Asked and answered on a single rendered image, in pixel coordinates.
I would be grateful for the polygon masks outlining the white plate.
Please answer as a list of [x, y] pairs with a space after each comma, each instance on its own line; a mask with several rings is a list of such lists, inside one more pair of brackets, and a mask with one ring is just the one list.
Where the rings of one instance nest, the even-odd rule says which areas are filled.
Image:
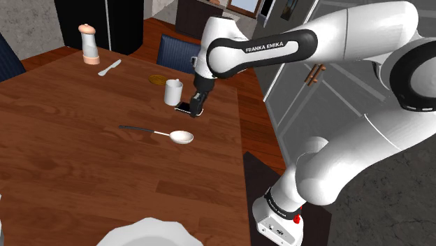
[[203, 246], [179, 222], [144, 218], [107, 233], [96, 246]]

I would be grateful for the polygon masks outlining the dark brown cabinet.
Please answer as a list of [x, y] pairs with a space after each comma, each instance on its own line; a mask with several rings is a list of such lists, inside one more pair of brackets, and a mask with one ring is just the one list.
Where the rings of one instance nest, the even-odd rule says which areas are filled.
[[224, 8], [206, 0], [177, 0], [177, 14], [175, 30], [201, 40], [208, 18], [213, 15], [221, 16]]

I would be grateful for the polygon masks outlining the white and peach pepper mill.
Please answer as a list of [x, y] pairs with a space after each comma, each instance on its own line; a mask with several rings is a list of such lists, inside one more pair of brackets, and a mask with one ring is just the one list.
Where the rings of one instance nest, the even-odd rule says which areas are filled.
[[97, 65], [100, 63], [98, 49], [95, 41], [96, 30], [88, 24], [78, 27], [82, 37], [83, 60], [86, 64]]

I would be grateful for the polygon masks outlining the black phone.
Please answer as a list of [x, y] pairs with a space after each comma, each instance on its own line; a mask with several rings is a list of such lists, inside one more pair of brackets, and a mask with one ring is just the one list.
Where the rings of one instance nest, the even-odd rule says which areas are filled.
[[182, 113], [190, 114], [190, 105], [186, 102], [179, 102], [175, 107], [175, 110], [180, 111]]

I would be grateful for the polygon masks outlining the wall picture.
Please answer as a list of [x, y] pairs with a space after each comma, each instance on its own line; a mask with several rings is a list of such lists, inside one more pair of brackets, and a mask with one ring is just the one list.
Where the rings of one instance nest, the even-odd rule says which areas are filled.
[[280, 17], [283, 20], [289, 21], [293, 11], [295, 10], [297, 3], [298, 0], [286, 0], [286, 4], [284, 6], [284, 9]]

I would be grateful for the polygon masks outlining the blue chair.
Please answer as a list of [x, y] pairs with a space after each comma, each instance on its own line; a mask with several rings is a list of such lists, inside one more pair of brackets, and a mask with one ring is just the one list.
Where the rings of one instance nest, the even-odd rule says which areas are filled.
[[17, 55], [0, 33], [0, 82], [25, 73], [26, 70]]
[[201, 46], [198, 44], [162, 34], [157, 64], [184, 73], [195, 74], [191, 58], [196, 57], [200, 49]]

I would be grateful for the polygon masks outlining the window with brown frame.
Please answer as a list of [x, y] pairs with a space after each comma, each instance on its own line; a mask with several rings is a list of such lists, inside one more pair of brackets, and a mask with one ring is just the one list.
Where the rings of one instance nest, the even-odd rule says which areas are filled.
[[255, 19], [263, 0], [228, 0], [226, 8]]

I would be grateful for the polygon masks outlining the white mug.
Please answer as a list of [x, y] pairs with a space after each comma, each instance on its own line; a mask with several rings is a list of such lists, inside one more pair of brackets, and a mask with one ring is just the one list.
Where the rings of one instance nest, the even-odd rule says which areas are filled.
[[183, 84], [179, 79], [166, 81], [164, 102], [169, 106], [176, 106], [181, 99]]

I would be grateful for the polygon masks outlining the wooden table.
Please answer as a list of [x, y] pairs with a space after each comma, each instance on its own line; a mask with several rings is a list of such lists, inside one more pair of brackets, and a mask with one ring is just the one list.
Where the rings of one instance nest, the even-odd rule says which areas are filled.
[[[250, 246], [238, 97], [216, 84], [203, 114], [164, 103], [148, 78], [193, 76], [99, 50], [0, 82], [0, 221], [5, 246], [95, 246], [145, 217], [177, 221], [203, 246]], [[104, 76], [98, 72], [121, 59]], [[189, 144], [164, 133], [188, 131]]]

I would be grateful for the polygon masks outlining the white knife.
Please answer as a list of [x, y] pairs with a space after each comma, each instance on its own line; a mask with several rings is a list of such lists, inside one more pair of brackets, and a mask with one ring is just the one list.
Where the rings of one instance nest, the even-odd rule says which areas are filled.
[[116, 62], [114, 62], [113, 64], [111, 64], [109, 67], [105, 68], [102, 71], [98, 72], [99, 76], [104, 76], [110, 69], [112, 68], [116, 68], [120, 63], [121, 63], [121, 59], [118, 59]]

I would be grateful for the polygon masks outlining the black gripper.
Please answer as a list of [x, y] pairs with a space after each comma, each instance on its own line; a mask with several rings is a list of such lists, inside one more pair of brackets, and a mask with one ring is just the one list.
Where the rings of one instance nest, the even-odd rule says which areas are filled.
[[196, 92], [191, 97], [189, 102], [189, 111], [191, 117], [201, 116], [203, 113], [204, 100], [215, 86], [215, 79], [204, 78], [198, 73], [194, 76], [194, 87]]

